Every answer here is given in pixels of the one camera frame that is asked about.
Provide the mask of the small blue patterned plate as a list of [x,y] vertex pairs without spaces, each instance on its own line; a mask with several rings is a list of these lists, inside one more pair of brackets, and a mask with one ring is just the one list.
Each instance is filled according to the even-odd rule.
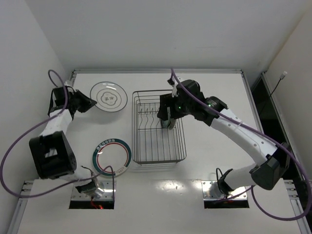
[[161,124],[161,127],[163,129],[171,129],[171,119],[169,118],[168,120],[160,120],[160,124]]

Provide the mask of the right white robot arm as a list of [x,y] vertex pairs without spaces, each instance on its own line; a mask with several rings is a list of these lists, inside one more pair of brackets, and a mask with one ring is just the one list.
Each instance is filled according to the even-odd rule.
[[290,157],[272,141],[244,128],[240,119],[219,98],[204,97],[196,81],[177,82],[170,78],[167,82],[173,89],[171,93],[160,96],[157,117],[162,127],[168,128],[177,119],[192,115],[227,136],[254,161],[250,166],[227,170],[211,185],[210,196],[214,199],[228,196],[243,186],[257,185],[272,190],[287,171]]

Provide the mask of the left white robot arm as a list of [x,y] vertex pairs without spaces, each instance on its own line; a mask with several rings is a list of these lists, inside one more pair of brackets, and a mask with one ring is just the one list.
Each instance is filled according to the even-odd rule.
[[78,163],[66,132],[75,113],[85,113],[97,102],[73,87],[54,88],[48,116],[50,120],[38,137],[29,140],[37,173],[41,179],[72,181],[80,194],[99,197],[95,173]]

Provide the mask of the green red rim plate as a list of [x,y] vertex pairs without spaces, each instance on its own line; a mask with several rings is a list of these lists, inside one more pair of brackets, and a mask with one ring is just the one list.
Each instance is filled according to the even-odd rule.
[[94,169],[103,176],[119,176],[124,173],[132,160],[129,145],[118,138],[101,142],[94,150],[92,163]]
[[169,130],[171,130],[171,129],[174,128],[175,124],[176,124],[176,119],[170,118],[170,119],[169,119],[169,124],[168,124],[168,127],[167,127],[167,128],[168,128]]

